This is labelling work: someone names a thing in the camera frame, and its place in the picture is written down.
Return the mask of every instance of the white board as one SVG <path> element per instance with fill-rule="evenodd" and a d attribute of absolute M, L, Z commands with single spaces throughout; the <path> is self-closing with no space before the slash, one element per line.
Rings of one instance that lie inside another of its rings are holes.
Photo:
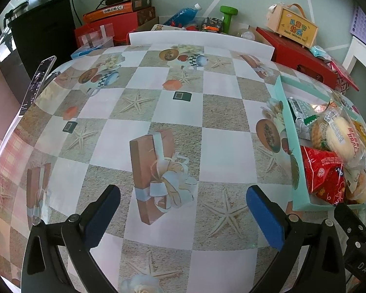
<path fill-rule="evenodd" d="M 241 37 L 198 31 L 146 31 L 130 33 L 130 43 L 144 44 L 185 44 L 224 48 L 271 60 L 274 47 Z"/>

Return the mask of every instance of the screw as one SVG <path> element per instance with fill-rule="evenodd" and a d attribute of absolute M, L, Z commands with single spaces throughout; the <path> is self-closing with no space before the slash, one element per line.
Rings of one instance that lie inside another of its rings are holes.
<path fill-rule="evenodd" d="M 69 220 L 69 222 L 74 223 L 74 222 L 78 221 L 79 218 L 80 218 L 80 215 L 72 214 L 69 216 L 68 220 Z"/>
<path fill-rule="evenodd" d="M 38 226 L 39 224 L 41 223 L 41 219 L 36 217 L 34 220 L 33 220 L 33 226 Z"/>
<path fill-rule="evenodd" d="M 326 219 L 325 220 L 325 224 L 328 226 L 328 227 L 332 227 L 333 226 L 333 221 L 330 220 L 330 219 Z"/>
<path fill-rule="evenodd" d="M 299 221 L 299 217 L 296 214 L 290 214 L 289 215 L 289 220 L 296 223 L 297 221 Z"/>

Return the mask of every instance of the plastic bottle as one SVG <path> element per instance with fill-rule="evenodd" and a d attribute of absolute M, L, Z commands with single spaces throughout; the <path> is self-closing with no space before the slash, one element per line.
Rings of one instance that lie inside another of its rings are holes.
<path fill-rule="evenodd" d="M 171 17 L 164 25 L 175 26 L 175 27 L 183 27 L 188 23 L 194 20 L 197 12 L 201 10 L 201 6 L 197 3 L 195 4 L 195 8 L 184 8 L 181 9 L 178 13 L 176 13 L 173 17 Z"/>
<path fill-rule="evenodd" d="M 251 40 L 251 41 L 255 40 L 254 33 L 252 33 L 251 31 L 249 31 L 246 28 L 242 28 L 242 29 L 238 30 L 236 36 L 242 37 L 243 39 L 247 39 L 247 40 Z"/>

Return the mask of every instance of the blue bottle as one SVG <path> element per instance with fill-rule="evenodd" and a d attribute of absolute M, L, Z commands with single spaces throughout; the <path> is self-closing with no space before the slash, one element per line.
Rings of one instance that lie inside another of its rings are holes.
<path fill-rule="evenodd" d="M 183 27 L 188 23 L 194 20 L 197 12 L 201 10 L 201 6 L 197 3 L 194 8 L 184 8 L 181 9 L 178 13 L 176 13 L 173 17 L 171 17 L 164 25 L 175 26 L 175 27 Z"/>

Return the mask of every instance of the power adapter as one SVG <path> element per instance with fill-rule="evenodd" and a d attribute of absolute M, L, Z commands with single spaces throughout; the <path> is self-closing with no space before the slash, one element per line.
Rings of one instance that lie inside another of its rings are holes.
<path fill-rule="evenodd" d="M 118 4 L 123 2 L 124 0 L 106 0 L 104 1 L 104 3 L 106 3 L 106 5 L 113 5 L 113 4 Z"/>

